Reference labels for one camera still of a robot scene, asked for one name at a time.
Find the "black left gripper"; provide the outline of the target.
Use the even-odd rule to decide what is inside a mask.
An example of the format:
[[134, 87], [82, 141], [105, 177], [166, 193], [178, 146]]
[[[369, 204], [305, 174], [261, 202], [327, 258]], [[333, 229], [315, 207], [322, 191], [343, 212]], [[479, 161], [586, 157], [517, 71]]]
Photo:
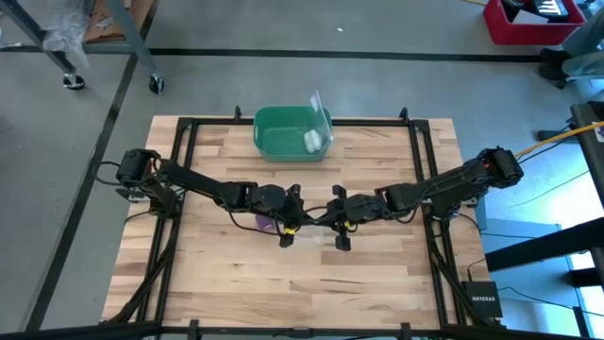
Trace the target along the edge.
[[267, 184], [254, 188], [251, 192], [250, 212], [272, 218], [282, 225], [277, 234], [279, 246], [282, 248], [290, 247], [294, 243], [294, 235], [284, 235], [283, 230], [299, 230], [307, 220], [300, 192], [299, 184], [294, 184], [288, 189]]

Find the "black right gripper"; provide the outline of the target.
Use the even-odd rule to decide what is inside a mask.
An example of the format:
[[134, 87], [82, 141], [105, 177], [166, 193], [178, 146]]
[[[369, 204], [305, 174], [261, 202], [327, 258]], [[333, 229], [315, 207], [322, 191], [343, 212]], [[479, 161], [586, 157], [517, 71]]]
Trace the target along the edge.
[[[337, 233], [335, 247], [341, 251], [350, 251], [348, 233], [355, 232], [360, 224], [383, 218], [386, 211], [376, 195], [356, 194], [348, 197], [346, 189], [340, 185], [334, 185], [332, 193], [335, 198], [327, 204], [325, 225]], [[346, 221], [351, 224], [351, 229], [345, 228]]]

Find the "purple elastic bandage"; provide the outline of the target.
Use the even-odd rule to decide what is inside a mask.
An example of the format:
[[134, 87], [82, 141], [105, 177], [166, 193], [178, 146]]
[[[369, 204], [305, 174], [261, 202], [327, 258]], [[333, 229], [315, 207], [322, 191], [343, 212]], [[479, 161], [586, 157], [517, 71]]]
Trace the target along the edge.
[[268, 234], [278, 234], [278, 225], [274, 219], [256, 214], [255, 221], [255, 229], [257, 231]]

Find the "clear plastic bag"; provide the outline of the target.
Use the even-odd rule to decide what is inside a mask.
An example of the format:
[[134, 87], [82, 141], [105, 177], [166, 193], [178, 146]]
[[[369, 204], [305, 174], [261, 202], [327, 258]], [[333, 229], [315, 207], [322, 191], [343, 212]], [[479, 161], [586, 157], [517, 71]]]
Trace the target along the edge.
[[333, 244], [337, 235], [330, 228], [319, 226], [304, 226], [294, 236], [295, 247], [321, 247], [326, 244]]

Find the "clear bag with cotton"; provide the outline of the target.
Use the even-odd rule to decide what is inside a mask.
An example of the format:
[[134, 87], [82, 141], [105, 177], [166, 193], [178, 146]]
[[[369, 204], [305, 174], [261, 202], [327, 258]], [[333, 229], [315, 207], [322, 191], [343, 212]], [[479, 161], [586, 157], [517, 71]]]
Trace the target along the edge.
[[310, 122], [307, 131], [315, 129], [322, 135], [324, 147], [320, 152], [326, 151], [333, 142], [332, 127], [330, 116], [322, 104], [318, 91], [310, 98], [310, 108]]

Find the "black metal beam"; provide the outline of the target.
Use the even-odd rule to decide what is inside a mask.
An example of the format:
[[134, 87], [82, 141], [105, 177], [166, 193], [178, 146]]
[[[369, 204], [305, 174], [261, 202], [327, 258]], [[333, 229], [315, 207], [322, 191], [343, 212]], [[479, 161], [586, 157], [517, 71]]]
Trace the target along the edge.
[[604, 217], [486, 253], [485, 260], [490, 271], [498, 271], [585, 250], [604, 272]]

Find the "grey metal work table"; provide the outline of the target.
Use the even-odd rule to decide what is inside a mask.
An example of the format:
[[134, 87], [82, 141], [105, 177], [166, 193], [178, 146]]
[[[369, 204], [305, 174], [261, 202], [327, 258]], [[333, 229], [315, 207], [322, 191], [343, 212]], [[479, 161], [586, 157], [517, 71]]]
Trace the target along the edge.
[[[78, 75], [76, 67], [68, 60], [73, 53], [52, 52], [45, 50], [42, 46], [45, 38], [45, 27], [48, 20], [49, 11], [60, 8], [82, 8], [89, 16], [92, 11], [94, 0], [42, 0], [46, 5], [47, 18], [43, 25], [40, 25], [29, 14], [29, 12], [18, 3], [18, 0], [0, 0], [0, 17], [9, 18], [26, 36], [33, 42], [32, 49], [35, 52], [43, 52], [63, 73], [63, 86], [72, 91], [79, 91], [85, 87], [84, 79]], [[132, 53], [138, 60], [147, 67], [150, 81], [149, 90], [154, 94], [161, 94], [164, 90], [164, 79], [159, 73], [150, 49], [145, 43], [145, 34], [150, 27], [151, 16], [155, 13], [155, 6], [149, 11], [143, 24], [143, 30], [138, 32], [133, 21], [122, 3], [119, 0], [107, 0], [107, 5], [113, 18], [124, 31], [126, 39], [118, 42], [93, 42], [84, 43], [83, 48], [86, 55], [89, 52], [98, 53]]]

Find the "red plastic crate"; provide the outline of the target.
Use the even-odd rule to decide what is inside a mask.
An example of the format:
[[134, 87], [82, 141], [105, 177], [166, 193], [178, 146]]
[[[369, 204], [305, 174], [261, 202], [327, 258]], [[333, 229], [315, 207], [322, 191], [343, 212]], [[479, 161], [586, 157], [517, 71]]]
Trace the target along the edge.
[[488, 0], [482, 12], [493, 43], [498, 45], [558, 45], [586, 22], [575, 0], [562, 0], [570, 14], [565, 24], [512, 24], [499, 0]]

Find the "person's black shoe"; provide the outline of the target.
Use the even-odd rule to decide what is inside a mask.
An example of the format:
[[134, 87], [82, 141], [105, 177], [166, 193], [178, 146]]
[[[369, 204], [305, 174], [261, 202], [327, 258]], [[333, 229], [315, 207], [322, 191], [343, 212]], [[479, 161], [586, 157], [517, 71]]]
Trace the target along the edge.
[[561, 67], [566, 60], [572, 59], [572, 56], [564, 50], [554, 50], [543, 48], [539, 57], [542, 63], [549, 64], [552, 67]]
[[552, 82], [558, 89], [564, 89], [568, 84], [567, 74], [560, 65], [542, 64], [538, 68], [540, 77]]

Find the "brown cardboard box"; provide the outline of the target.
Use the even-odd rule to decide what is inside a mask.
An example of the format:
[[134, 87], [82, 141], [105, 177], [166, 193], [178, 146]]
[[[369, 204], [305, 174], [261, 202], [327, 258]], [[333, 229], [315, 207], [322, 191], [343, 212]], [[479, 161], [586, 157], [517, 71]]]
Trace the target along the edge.
[[[119, 1], [138, 32], [141, 33], [147, 14], [155, 6], [156, 0]], [[125, 39], [125, 33], [113, 18], [107, 0], [94, 0], [89, 25], [84, 34], [84, 43], [118, 42]]]

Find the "person's leg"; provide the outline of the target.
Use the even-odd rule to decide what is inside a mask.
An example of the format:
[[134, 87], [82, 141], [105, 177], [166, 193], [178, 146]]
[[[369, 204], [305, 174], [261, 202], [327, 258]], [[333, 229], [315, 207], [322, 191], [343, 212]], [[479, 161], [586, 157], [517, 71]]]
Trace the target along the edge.
[[570, 77], [604, 78], [604, 50], [568, 59], [562, 71]]
[[604, 19], [592, 17], [563, 43], [562, 49], [572, 57], [579, 57], [596, 52], [598, 46], [604, 40]]

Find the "crumpled clear plastic wrap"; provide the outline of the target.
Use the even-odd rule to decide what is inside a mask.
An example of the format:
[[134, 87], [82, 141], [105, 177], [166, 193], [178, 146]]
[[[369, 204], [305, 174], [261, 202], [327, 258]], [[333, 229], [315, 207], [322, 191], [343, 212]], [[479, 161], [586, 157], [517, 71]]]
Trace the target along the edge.
[[90, 67], [84, 51], [84, 36], [90, 16], [82, 8], [55, 8], [49, 11], [42, 46], [52, 52], [73, 53], [85, 68]]

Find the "black device with white keys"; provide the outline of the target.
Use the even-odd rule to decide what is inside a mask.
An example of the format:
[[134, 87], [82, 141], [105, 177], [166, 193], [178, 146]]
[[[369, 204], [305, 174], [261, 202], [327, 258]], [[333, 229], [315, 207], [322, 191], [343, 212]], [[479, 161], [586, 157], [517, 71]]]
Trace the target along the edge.
[[512, 24], [565, 24], [570, 20], [562, 0], [499, 0]]

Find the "black aluminium table frame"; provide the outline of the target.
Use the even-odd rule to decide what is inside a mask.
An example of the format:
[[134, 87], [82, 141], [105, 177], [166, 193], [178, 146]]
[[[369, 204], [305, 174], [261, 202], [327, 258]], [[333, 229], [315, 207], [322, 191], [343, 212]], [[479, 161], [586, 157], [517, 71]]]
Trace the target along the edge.
[[[340, 184], [367, 194], [395, 182], [418, 181], [460, 164], [448, 119], [340, 118], [334, 146], [320, 162], [270, 163], [252, 142], [248, 119], [157, 116], [147, 146], [215, 179], [300, 184], [318, 208]], [[409, 325], [416, 336], [442, 326], [463, 330], [486, 318], [461, 301], [465, 268], [488, 277], [473, 213], [436, 223], [421, 209], [408, 224], [360, 227], [352, 248], [333, 244], [282, 248], [274, 236], [252, 230], [253, 218], [230, 218], [200, 195], [182, 197], [179, 218], [161, 220], [142, 203], [130, 210], [111, 277], [103, 317], [114, 319], [133, 297], [168, 244], [165, 261], [130, 322], [184, 332], [269, 332], [308, 336], [397, 336]]]

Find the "black Netgear network switch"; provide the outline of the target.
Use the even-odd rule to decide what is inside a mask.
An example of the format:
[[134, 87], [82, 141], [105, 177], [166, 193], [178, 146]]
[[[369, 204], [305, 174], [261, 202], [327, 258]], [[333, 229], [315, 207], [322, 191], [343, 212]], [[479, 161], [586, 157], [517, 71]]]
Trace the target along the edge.
[[463, 281], [467, 296], [478, 312], [485, 317], [502, 318], [500, 298], [494, 281]]

